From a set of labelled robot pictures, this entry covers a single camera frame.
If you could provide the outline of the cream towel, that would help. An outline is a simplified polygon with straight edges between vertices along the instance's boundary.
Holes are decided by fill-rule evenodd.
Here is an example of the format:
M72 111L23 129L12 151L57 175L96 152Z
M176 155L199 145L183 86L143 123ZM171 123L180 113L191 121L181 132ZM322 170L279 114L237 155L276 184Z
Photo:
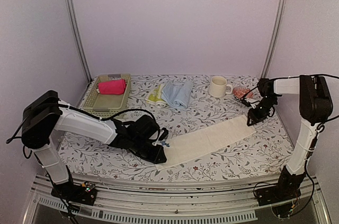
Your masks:
M247 125L244 115L223 121L203 129L173 137L164 148L167 161L156 164L158 171L177 166L214 153L233 143L250 137L256 132Z

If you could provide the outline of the pink towel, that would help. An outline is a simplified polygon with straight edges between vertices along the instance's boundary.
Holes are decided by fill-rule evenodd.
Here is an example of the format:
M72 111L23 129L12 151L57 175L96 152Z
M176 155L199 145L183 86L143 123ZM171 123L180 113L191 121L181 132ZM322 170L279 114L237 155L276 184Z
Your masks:
M98 84L98 89L100 94L120 95L125 92L126 81L124 79L119 79L101 82Z

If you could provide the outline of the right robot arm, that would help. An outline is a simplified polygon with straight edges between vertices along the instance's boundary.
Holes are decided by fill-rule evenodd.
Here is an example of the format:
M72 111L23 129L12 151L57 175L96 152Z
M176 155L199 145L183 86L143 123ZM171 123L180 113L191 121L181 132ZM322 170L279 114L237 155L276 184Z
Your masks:
M276 199L284 201L299 188L307 174L307 165L315 150L318 134L333 112L333 102L324 75L262 78L256 88L262 99L249 109L248 126L268 118L270 111L278 104L278 97L284 94L299 96L301 124L298 139L274 188Z

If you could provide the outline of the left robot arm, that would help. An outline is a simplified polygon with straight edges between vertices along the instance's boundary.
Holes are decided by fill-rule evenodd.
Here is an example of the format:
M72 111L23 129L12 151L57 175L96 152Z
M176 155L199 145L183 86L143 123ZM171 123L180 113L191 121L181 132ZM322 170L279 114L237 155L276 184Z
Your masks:
M59 130L86 136L153 164L163 164L167 158L158 142L168 136L168 131L160 128L151 112L143 112L136 121L118 120L116 114L102 118L61 101L58 93L50 90L24 109L21 141L47 171L56 191L73 200L79 189L51 142L51 133Z

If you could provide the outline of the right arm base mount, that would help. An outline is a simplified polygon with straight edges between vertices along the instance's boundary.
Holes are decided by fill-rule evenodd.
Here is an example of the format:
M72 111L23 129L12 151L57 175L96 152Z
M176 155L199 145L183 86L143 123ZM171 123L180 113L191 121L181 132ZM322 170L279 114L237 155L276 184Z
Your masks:
M284 192L276 184L259 182L253 188L253 195L259 206L270 205L273 214L279 219L290 218L297 207L301 192Z

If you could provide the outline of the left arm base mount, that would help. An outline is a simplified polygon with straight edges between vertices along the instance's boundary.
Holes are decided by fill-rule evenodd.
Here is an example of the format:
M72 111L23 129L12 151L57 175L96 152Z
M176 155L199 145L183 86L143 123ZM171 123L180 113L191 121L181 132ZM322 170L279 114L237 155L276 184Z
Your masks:
M51 195L67 202L93 206L97 196L97 189L88 189L69 182L59 185L52 183L52 187Z

